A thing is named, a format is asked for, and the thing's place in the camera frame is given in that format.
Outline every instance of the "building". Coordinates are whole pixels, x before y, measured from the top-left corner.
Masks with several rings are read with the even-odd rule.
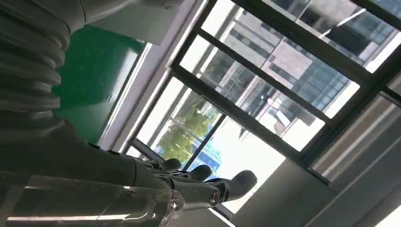
[[[265,2],[276,4],[283,14],[363,66],[373,61],[398,33],[345,0]],[[394,8],[390,4],[387,8],[398,9],[399,14],[399,4],[393,4]],[[349,85],[348,78],[253,15],[243,11],[232,23],[224,43],[317,109],[325,112]],[[256,119],[266,113],[273,116],[277,122],[272,128],[278,135],[289,130],[295,119],[306,125],[315,120],[308,111],[221,51],[215,54],[202,78]]]

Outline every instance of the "robotic hand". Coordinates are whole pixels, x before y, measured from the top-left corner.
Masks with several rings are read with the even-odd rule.
[[[184,210],[210,208],[222,202],[239,199],[257,182],[256,176],[249,170],[238,173],[232,180],[216,178],[203,182],[212,173],[206,165],[198,166],[190,172],[180,172],[174,171],[181,166],[177,159],[165,162],[140,160],[139,162],[149,164],[148,170],[153,175],[182,195],[185,200]]]
[[[255,185],[250,171],[206,180],[207,166],[180,172],[178,160],[147,162],[100,150],[52,114],[60,105],[52,94],[61,82],[55,69],[64,63],[71,33],[131,3],[169,8],[179,2],[0,1],[0,213],[6,226],[154,227],[174,211],[235,200]]]

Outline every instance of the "window glass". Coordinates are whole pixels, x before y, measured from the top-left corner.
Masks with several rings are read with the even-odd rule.
[[[297,150],[301,150],[324,125],[323,121],[224,52],[215,48],[213,53],[198,77]],[[294,82],[295,79],[287,72],[279,73]],[[317,90],[314,93],[305,90],[303,94],[301,97],[310,103],[319,95]],[[293,138],[290,128],[292,131],[309,129],[310,134],[304,133],[305,139],[300,141],[299,137],[298,140]],[[240,136],[247,133],[243,129]]]
[[[401,0],[373,0],[372,2],[401,18]]]
[[[397,29],[350,0],[263,0],[296,21],[368,71],[374,72],[398,46]],[[400,14],[400,0],[375,0],[379,6]]]
[[[301,98],[319,107],[328,117],[333,117],[358,90],[359,85],[278,34],[252,14],[239,13],[232,18],[227,35],[220,40]],[[244,44],[242,37],[247,37],[258,48]],[[220,63],[219,68],[224,68],[219,71],[220,75],[238,65],[232,58],[216,50],[214,56],[209,56],[204,68],[217,68]]]
[[[249,193],[238,200],[223,203],[233,213],[245,204],[285,160],[284,156],[253,134],[241,137],[241,130],[240,125],[227,118],[189,167],[189,170],[193,170],[198,165],[209,165],[213,171],[210,178],[231,179],[242,170],[255,173],[258,183]]]
[[[172,78],[154,110],[139,131],[138,139],[163,159],[189,160],[213,128],[220,112]]]

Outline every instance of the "glass facade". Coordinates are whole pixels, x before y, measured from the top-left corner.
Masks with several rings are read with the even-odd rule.
[[[366,66],[398,30],[349,0],[264,0],[360,65]],[[377,0],[395,15],[399,0]]]

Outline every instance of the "window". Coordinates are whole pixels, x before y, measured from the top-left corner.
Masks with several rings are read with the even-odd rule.
[[[241,33],[237,32],[235,29],[232,29],[230,31],[230,35],[232,35],[234,38],[238,39],[243,44],[249,46],[252,50],[257,52],[260,56],[265,57],[265,58],[270,56],[270,54],[265,49],[261,48],[259,45],[257,45],[256,43],[252,42],[251,40],[246,38],[244,35],[242,35]]]
[[[264,33],[259,32],[259,29],[257,28],[258,24],[260,23],[259,19],[251,14],[248,14],[246,19],[248,21],[247,25],[249,30],[253,31],[257,35],[263,36],[265,39],[271,39],[270,36],[264,36]],[[264,23],[262,23],[260,27],[263,27],[263,29],[269,28],[265,26]],[[243,36],[238,30],[235,29],[235,27],[230,30],[230,33],[238,38]],[[269,74],[269,76],[275,78],[277,81],[294,91],[297,95],[299,95],[299,97],[311,104],[314,100],[321,96],[328,97],[328,92],[330,89],[326,88],[335,86],[335,84],[330,85],[330,83],[334,81],[337,76],[345,78],[347,80],[346,83],[350,83],[352,86],[347,87],[346,84],[343,84],[341,89],[339,89],[336,94],[331,93],[332,98],[330,101],[328,103],[324,103],[324,108],[320,109],[324,110],[323,112],[325,114],[335,114],[342,108],[345,102],[340,102],[340,100],[335,99],[334,97],[337,97],[340,91],[345,88],[346,90],[342,92],[348,94],[348,98],[346,99],[347,101],[349,98],[351,98],[353,93],[357,91],[354,88],[358,87],[358,84],[356,84],[354,81],[350,81],[337,70],[328,66],[319,58],[311,55],[308,51],[292,40],[286,38],[285,36],[281,37],[283,38],[282,42],[277,42],[276,46],[272,49],[271,56],[266,60],[262,59],[262,62],[259,64],[254,56],[247,55],[240,46],[231,44],[230,47],[237,53],[243,54],[247,60],[257,65],[267,74]],[[227,45],[230,44],[230,42],[227,40],[222,40],[222,42],[225,44],[227,43]]]
[[[185,165],[220,115],[210,103],[172,79],[138,139],[163,159],[177,158]]]
[[[280,7],[280,12],[287,18],[311,32],[319,39],[330,44],[370,72],[374,72],[389,56],[388,52],[377,52],[381,45],[393,42],[399,31],[377,18],[369,11],[355,5],[349,0],[325,1],[324,4],[311,1],[309,4],[297,0],[263,1],[266,4]],[[401,8],[396,0],[375,0],[379,6],[399,16]],[[294,13],[294,7],[302,8]]]
[[[401,1],[400,0],[373,0],[378,6],[401,18]]]
[[[381,54],[379,46],[385,49],[392,36],[388,34],[394,32],[368,11],[345,4],[336,9],[345,12],[336,15],[330,13],[331,7],[304,1],[264,2],[276,3],[285,11],[271,13],[275,9],[262,1],[241,1],[244,9],[229,0],[207,3],[210,7],[202,12],[171,64],[171,79],[131,138],[131,144],[143,143],[156,159],[178,158],[182,170],[206,164],[213,171],[211,177],[224,178],[252,170],[258,184],[244,198],[223,204],[231,213],[286,158],[328,183],[316,173],[324,175],[324,171],[313,164],[356,120],[355,110],[367,107],[371,94],[384,92],[384,82],[395,76],[381,69],[380,80],[366,80],[365,75],[372,76],[382,62],[375,62],[375,54]],[[347,21],[339,25],[344,17]],[[277,21],[288,19],[296,23],[278,26]],[[341,32],[351,43],[339,36]],[[333,56],[340,56],[344,64],[336,64]],[[396,60],[392,56],[386,61],[397,67]],[[369,71],[355,73],[360,66],[354,61]]]
[[[232,119],[226,119],[188,169],[193,170],[198,165],[209,163],[213,171],[211,178],[228,179],[245,169],[254,172],[258,178],[257,185],[244,197],[223,203],[233,213],[241,208],[285,160],[284,156],[253,134],[241,137],[241,128]]]
[[[297,79],[295,77],[291,76],[285,70],[282,70],[279,66],[273,63],[270,65],[270,69],[279,74],[282,78],[286,79],[291,84],[295,84],[297,82]]]
[[[223,54],[221,50],[217,50],[216,53],[219,54],[219,57],[225,58],[227,62],[233,62],[233,65],[230,67],[223,77],[219,77],[219,80],[215,80],[214,84],[219,84],[218,87],[213,86],[219,94],[227,98],[230,102],[235,104],[241,110],[251,115],[254,119],[256,119],[260,124],[262,124],[266,129],[270,130],[274,134],[283,137],[286,135],[284,132],[290,130],[289,127],[292,127],[297,119],[300,119],[301,116],[310,115],[311,119],[315,120],[316,126],[310,129],[311,135],[308,135],[303,141],[294,141],[294,135],[283,137],[283,140],[290,145],[293,145],[295,149],[300,151],[309,141],[312,134],[316,134],[318,130],[324,125],[324,122],[313,116],[313,114],[309,113],[306,109],[301,107],[298,103],[294,102],[287,95],[279,92],[276,89],[269,91],[264,95],[259,95],[258,90],[262,87],[272,87],[271,84],[267,83],[265,80],[261,79],[255,73],[247,69],[242,64],[232,61],[231,57],[227,54]],[[202,75],[210,74],[210,77],[214,77],[213,72],[209,72],[208,69],[212,68],[213,70],[218,69],[219,66],[210,66],[214,65],[213,60],[207,63],[204,66],[205,71],[200,72],[199,78],[204,80]],[[280,74],[287,76],[289,80],[295,82],[295,79],[292,78],[288,73],[281,71]],[[233,83],[236,86],[229,86],[229,83]],[[291,112],[287,111],[288,108],[281,108],[284,103],[291,103],[289,106]],[[277,109],[277,113],[275,115],[270,115],[269,109]]]

